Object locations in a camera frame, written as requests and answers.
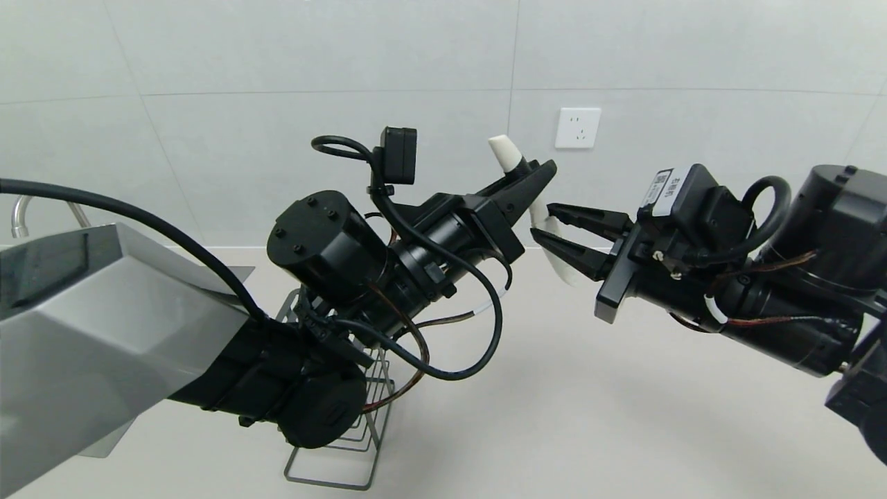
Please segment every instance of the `robotic arm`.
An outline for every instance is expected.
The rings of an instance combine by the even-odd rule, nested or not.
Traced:
[[[363,216],[337,191],[294,202],[268,238],[268,257],[300,283],[297,321],[268,317],[208,251],[159,218],[97,194],[0,179],[0,194],[77,202],[133,218],[205,266],[122,224],[56,234],[0,252],[0,497],[6,497],[164,399],[276,424],[293,446],[319,448],[362,412],[390,403],[423,376],[465,379],[496,351],[499,301],[523,252],[512,227],[551,181],[553,162],[524,162],[476,194],[394,204],[415,177],[416,130],[386,128],[373,151],[318,137],[315,149],[367,162],[378,213]],[[384,242],[366,217],[392,225]],[[476,265],[495,258],[509,283],[496,290]],[[490,301],[415,324],[472,274]],[[472,367],[428,365],[420,328],[491,307],[495,328]],[[421,358],[399,345],[405,334]],[[417,369],[394,395],[367,405],[367,350],[388,349]]]
[[[757,226],[752,206],[768,187],[773,211]],[[635,221],[580,206],[548,210],[613,242],[603,253],[533,229],[544,249],[602,281],[596,317],[613,323],[623,300],[640,297],[694,331],[811,376],[842,373],[826,407],[887,463],[887,177],[821,165],[794,201],[778,177],[738,200],[694,164],[656,173]],[[860,339],[866,314],[880,322]]]

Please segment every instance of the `wall outlet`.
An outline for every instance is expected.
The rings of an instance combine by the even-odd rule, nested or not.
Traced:
[[[599,107],[562,107],[554,147],[591,149],[600,123]]]

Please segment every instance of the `white wall tile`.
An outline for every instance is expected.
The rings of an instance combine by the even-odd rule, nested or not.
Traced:
[[[877,98],[846,162],[887,175],[887,97]]]
[[[878,93],[887,3],[756,0],[729,88]]]
[[[505,89],[516,0],[108,0],[139,89]]]
[[[501,175],[486,139],[507,127],[508,91],[341,92],[146,98],[207,243],[263,246],[292,202],[340,190],[362,211],[365,163],[315,152],[317,135],[378,145],[384,126],[419,131],[415,186],[396,201],[475,192]]]
[[[138,97],[0,106],[0,177],[38,180],[119,198],[167,219],[202,240]],[[0,245],[12,242],[15,196],[0,196]],[[120,219],[85,209],[93,225]],[[127,222],[158,241],[150,229]],[[77,227],[63,202],[35,199],[32,237]]]
[[[800,187],[810,169],[842,164],[877,97],[723,92],[703,159],[719,176],[781,175]]]
[[[721,87],[750,12],[731,0],[522,0],[514,87]]]
[[[101,0],[0,2],[0,103],[135,93]]]
[[[887,4],[523,0],[515,88],[878,93]]]
[[[873,99],[761,91],[515,91],[510,133],[527,156],[558,163],[548,202],[634,214],[657,170],[694,162],[738,196],[768,174],[800,187],[812,166],[844,160]],[[560,107],[601,107],[593,150],[553,148]],[[762,195],[762,213],[766,200]],[[585,244],[606,245],[569,233]]]

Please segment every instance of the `white label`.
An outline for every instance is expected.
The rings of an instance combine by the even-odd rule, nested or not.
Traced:
[[[665,184],[668,183],[668,177],[671,176],[671,169],[662,170],[656,173],[653,183],[650,184],[647,195],[644,196],[644,202],[640,204],[641,208],[647,207],[659,200],[659,194],[662,193]]]
[[[668,177],[668,181],[666,185],[663,186],[663,191],[659,195],[659,199],[656,200],[656,205],[653,207],[654,217],[668,217],[671,214],[671,207],[674,206],[674,200],[677,199],[678,193],[680,192],[681,187],[684,186],[684,181],[687,180],[687,174],[689,173],[689,166],[671,170],[671,175]]]
[[[674,206],[674,200],[678,197],[680,188],[684,186],[687,180],[687,174],[691,167],[685,168],[669,168],[656,173],[653,184],[647,190],[644,196],[644,202],[641,208],[653,205],[654,217],[668,217],[671,214],[671,207]]]

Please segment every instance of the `metal pipe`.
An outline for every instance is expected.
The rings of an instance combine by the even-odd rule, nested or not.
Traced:
[[[76,202],[68,202],[67,207],[71,209],[71,213],[74,213],[74,218],[77,219],[77,223],[80,225],[81,229],[90,226],[90,220],[86,218],[86,213],[83,213],[83,206]]]
[[[27,215],[27,205],[34,199],[34,196],[21,195],[18,199],[15,200],[15,204],[12,206],[12,238],[19,239],[20,237],[28,237],[27,224],[25,223],[25,216]],[[71,210],[71,213],[74,213],[74,218],[77,220],[77,224],[81,228],[86,228],[91,226],[90,220],[86,218],[86,213],[83,212],[83,207],[77,204],[76,202],[69,202],[67,207]]]

